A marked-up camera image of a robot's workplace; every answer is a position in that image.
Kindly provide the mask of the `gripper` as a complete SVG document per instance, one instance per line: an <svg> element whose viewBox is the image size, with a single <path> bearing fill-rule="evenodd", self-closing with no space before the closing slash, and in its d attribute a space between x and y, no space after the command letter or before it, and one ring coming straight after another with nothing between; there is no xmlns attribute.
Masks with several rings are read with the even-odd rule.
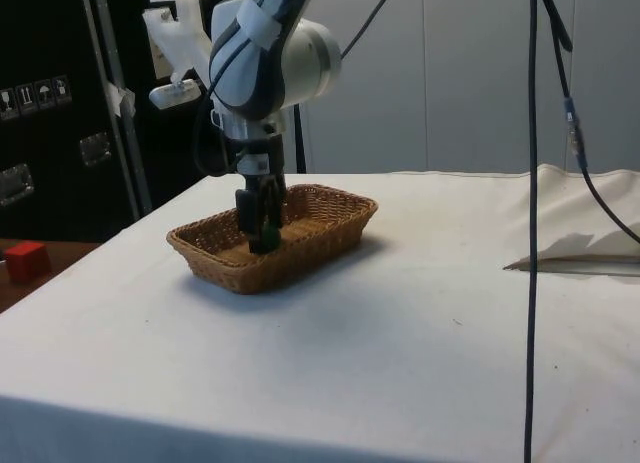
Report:
<svg viewBox="0 0 640 463"><path fill-rule="evenodd" d="M235 193L237 222L253 254L273 250L273 228L283 226L286 199L284 146L281 136L233 142L239 157L236 172L246 176L245 188Z"/></svg>

